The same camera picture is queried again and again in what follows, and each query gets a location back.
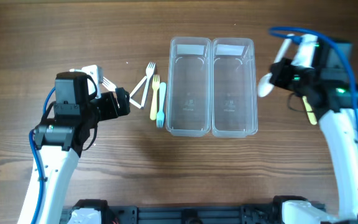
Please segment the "yellow plastic fork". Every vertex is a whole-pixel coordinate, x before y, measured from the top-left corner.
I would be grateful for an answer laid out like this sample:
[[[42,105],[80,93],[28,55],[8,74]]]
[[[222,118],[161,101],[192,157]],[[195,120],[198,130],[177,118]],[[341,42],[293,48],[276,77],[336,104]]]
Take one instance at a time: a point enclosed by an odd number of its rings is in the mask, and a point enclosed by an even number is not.
[[[153,89],[152,104],[150,108],[150,119],[152,121],[157,119],[157,94],[159,88],[160,88],[160,76],[154,75],[152,81],[152,89]]]

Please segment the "white spoon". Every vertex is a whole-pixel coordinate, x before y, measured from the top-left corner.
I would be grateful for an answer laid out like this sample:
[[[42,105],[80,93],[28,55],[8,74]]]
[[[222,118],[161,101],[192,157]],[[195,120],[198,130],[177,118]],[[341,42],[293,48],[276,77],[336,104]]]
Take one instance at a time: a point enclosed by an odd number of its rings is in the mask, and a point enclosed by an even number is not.
[[[285,56],[289,46],[291,45],[292,42],[292,37],[294,36],[294,34],[288,34],[285,38],[284,41],[275,57],[274,63],[278,63],[281,61],[281,59]]]
[[[260,80],[257,87],[257,94],[259,97],[263,98],[271,93],[274,89],[274,85],[270,83],[272,77],[271,73],[264,75]]]

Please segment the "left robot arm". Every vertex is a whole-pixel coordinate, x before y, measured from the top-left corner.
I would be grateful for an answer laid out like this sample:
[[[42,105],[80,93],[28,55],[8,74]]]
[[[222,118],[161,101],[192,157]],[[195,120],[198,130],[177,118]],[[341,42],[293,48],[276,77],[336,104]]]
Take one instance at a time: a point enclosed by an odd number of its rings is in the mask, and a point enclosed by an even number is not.
[[[58,73],[44,102],[40,123],[29,132],[33,168],[19,223],[59,223],[70,179],[86,142],[94,144],[98,124],[130,113],[123,88],[105,93],[91,75]]]

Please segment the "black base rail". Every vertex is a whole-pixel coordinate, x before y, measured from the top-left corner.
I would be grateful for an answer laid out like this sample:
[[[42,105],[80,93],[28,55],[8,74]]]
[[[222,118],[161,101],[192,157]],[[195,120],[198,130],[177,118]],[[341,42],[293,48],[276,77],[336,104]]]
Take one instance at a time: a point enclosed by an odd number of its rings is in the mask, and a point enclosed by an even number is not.
[[[198,218],[201,223],[283,223],[278,207],[270,203],[241,206],[210,207],[136,207],[110,206],[113,223],[189,223]]]

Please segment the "light blue plastic fork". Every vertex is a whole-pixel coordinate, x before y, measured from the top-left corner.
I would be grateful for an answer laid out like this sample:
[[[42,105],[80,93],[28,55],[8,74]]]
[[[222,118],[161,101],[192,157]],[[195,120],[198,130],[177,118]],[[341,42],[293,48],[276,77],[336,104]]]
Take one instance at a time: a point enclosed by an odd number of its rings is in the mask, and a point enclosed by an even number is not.
[[[163,111],[164,109],[164,103],[165,103],[165,95],[167,90],[167,84],[165,82],[162,82],[160,84],[159,89],[159,106],[158,106],[158,112],[157,112],[157,127],[163,128],[163,124],[165,121],[165,113]]]

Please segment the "right clear plastic container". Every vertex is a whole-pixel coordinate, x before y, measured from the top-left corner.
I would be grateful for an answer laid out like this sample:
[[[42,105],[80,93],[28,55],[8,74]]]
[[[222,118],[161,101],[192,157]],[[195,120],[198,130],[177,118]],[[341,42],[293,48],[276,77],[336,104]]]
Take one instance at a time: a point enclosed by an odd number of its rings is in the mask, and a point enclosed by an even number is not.
[[[254,43],[247,38],[213,41],[212,132],[245,138],[258,131]]]

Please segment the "white fork crossing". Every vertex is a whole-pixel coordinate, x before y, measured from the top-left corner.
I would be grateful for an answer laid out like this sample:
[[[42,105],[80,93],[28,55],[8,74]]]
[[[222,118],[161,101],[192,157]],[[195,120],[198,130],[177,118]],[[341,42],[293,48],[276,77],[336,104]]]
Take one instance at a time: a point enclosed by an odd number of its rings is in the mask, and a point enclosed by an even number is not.
[[[143,79],[141,79],[141,81],[135,86],[135,88],[130,93],[131,98],[139,91],[139,89],[145,83],[146,80],[147,80],[147,76],[144,76]]]

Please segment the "left clear plastic container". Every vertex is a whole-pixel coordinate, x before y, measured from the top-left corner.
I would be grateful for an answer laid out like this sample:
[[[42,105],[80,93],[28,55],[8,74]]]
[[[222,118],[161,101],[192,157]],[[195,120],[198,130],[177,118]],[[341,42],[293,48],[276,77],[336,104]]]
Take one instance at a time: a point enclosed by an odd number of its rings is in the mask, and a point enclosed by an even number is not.
[[[174,37],[170,43],[166,129],[202,137],[211,123],[211,40]]]

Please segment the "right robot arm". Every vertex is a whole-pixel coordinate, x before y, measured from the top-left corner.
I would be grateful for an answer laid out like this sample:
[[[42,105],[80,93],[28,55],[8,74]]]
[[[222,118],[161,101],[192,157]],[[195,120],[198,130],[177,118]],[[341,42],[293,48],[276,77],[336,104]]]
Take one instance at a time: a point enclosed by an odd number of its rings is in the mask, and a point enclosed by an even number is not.
[[[299,197],[278,200],[282,223],[358,223],[358,84],[349,63],[351,43],[312,30],[284,27],[283,39],[258,94],[274,87],[306,100],[327,142],[339,195],[339,211],[328,214]]]

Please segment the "white fork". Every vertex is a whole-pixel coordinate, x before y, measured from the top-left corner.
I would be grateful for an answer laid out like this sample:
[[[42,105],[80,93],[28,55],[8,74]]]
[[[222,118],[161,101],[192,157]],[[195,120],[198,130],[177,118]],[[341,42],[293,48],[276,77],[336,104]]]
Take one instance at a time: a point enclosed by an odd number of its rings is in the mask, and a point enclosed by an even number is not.
[[[135,100],[133,100],[131,97],[130,97],[130,102],[135,106],[137,107],[138,109],[142,109],[145,105],[145,102],[146,102],[146,99],[147,99],[147,94],[148,94],[148,90],[149,90],[149,83],[150,83],[150,79],[152,78],[152,76],[154,75],[155,73],[155,62],[150,62],[148,64],[148,66],[146,67],[145,69],[145,76],[147,76],[147,80],[145,81],[145,83],[143,84],[144,86],[144,92],[143,92],[143,95],[142,95],[142,100],[141,100],[141,103],[138,103],[136,102]]]
[[[108,90],[108,91],[112,91],[115,92],[117,86],[111,82],[110,80],[108,80],[106,77],[103,77],[103,82],[102,85]]]

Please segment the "clear plastic container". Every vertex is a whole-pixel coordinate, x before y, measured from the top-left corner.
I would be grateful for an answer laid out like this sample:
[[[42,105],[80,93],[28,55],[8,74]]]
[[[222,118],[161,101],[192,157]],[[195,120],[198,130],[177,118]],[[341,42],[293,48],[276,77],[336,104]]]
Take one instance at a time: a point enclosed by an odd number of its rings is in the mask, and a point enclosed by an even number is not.
[[[211,40],[174,37],[170,43],[166,129],[202,137],[211,123]]]
[[[247,38],[213,41],[212,132],[245,138],[258,131],[254,43]]]

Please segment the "yellow plastic spoon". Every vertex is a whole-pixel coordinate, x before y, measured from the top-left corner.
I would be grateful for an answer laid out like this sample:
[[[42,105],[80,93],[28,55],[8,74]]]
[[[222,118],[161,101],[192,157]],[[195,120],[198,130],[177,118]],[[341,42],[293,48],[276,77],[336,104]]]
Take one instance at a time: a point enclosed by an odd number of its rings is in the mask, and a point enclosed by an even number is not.
[[[302,96],[302,101],[303,101],[303,104],[304,104],[304,106],[305,106],[306,115],[307,115],[307,118],[308,118],[310,124],[312,124],[312,125],[317,125],[318,122],[317,122],[316,116],[315,116],[315,114],[313,113],[312,107],[311,107],[310,104],[308,103],[307,97],[306,97],[306,96]]]

